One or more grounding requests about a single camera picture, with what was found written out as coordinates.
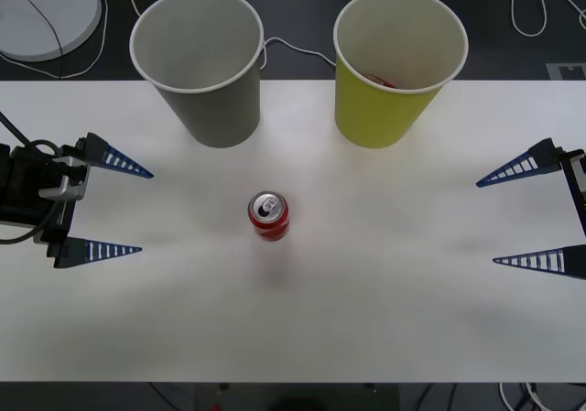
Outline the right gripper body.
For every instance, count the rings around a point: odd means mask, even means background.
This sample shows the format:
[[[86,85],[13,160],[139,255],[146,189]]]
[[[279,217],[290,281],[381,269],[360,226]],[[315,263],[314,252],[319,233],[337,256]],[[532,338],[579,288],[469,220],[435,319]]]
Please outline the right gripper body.
[[[585,152],[582,149],[566,152],[559,161],[581,228],[585,231]]]

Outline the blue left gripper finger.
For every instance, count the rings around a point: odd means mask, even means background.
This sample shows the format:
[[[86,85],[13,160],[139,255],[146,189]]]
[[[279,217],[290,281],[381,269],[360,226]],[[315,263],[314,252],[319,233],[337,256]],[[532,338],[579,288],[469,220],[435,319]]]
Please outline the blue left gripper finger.
[[[68,237],[63,243],[53,244],[53,267],[68,269],[103,260],[120,258],[142,251],[141,247],[117,243],[104,243]]]
[[[96,168],[104,168],[140,178],[151,179],[154,175],[131,157],[115,149],[97,134],[88,133],[76,143],[81,159]]]

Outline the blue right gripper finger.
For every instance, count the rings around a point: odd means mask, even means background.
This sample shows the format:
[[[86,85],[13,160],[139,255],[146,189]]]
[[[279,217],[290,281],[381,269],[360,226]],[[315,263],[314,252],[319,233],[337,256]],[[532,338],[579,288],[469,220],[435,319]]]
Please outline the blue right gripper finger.
[[[585,279],[585,245],[495,257],[493,262],[540,273]]]
[[[563,153],[564,150],[560,146],[555,146],[551,138],[546,138],[480,179],[476,186],[484,188],[559,171],[561,170],[559,158]]]

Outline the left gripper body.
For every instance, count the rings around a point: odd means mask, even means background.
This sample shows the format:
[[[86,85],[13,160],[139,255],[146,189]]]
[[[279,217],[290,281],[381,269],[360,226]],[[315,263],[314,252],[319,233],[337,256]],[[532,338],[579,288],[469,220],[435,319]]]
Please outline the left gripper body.
[[[75,146],[55,147],[51,156],[32,147],[1,145],[1,223],[28,227],[2,245],[28,239],[53,246],[69,237],[75,202],[84,197],[88,163]]]

